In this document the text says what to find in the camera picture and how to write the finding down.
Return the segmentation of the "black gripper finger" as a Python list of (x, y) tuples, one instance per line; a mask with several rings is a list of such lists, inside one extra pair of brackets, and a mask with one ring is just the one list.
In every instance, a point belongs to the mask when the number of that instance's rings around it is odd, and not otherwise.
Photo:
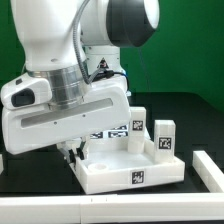
[(68, 149), (66, 151), (66, 160), (68, 163), (74, 163), (75, 162), (75, 154), (72, 149)]
[(77, 148), (77, 155), (81, 160), (85, 160), (88, 158), (88, 150), (89, 150), (89, 139), (82, 138), (80, 146)]

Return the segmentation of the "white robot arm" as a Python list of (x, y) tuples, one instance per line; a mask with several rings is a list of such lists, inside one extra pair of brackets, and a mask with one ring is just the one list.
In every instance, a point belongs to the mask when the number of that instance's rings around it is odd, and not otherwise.
[(10, 0), (25, 73), (1, 89), (6, 150), (20, 154), (129, 123), (124, 78), (85, 48), (139, 47), (158, 27), (158, 0)]

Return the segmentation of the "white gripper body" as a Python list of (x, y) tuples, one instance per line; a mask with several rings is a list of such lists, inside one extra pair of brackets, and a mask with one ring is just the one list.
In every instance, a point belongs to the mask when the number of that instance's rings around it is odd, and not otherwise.
[(110, 82), (94, 82), (84, 103), (51, 111), (46, 104), (2, 111), (3, 139), (11, 154), (35, 150), (73, 138), (116, 128), (131, 118), (125, 90)]

